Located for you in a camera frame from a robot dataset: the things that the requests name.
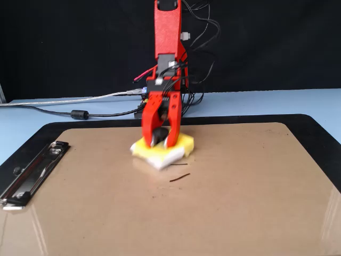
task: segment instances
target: red wire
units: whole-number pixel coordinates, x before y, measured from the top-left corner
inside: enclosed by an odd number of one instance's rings
[[[156,67],[157,67],[157,65],[155,65],[154,67],[152,67],[152,68],[150,68],[150,69],[146,70],[146,71],[145,71],[145,72],[143,72],[141,75],[139,75],[139,76],[135,77],[135,78],[134,78],[134,81],[136,81],[136,80],[138,80],[139,78],[143,77],[145,74],[147,74],[147,73],[151,72],[151,71],[152,71],[153,69],[155,69]]]

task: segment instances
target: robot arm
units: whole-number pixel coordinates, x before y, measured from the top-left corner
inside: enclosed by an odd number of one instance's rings
[[[148,147],[158,141],[155,130],[168,119],[165,145],[176,144],[180,132],[181,85],[188,86],[185,48],[180,41],[181,0],[155,0],[155,58],[157,66],[147,77],[148,102],[142,113],[142,135]]]

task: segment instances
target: black screw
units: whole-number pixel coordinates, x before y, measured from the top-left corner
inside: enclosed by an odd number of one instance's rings
[[[17,166],[16,168],[14,168],[13,174],[15,176],[18,176],[18,175],[20,175],[22,173],[22,171],[23,171],[23,169],[21,167]]]

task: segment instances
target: black background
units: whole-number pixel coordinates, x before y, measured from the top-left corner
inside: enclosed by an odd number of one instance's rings
[[[340,87],[340,11],[339,0],[212,1],[222,35],[210,47],[219,59],[206,91]],[[1,0],[0,18],[7,100],[142,87],[132,79],[156,63],[153,0]],[[182,30],[192,38],[204,27],[183,15]],[[204,76],[210,63],[199,59],[189,56],[190,72]]]

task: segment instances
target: brown clipboard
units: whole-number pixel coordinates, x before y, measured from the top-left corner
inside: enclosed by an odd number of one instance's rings
[[[71,148],[29,205],[0,212],[0,255],[341,253],[340,193],[285,125],[182,132],[194,152],[163,171],[131,156],[139,127],[63,132]]]

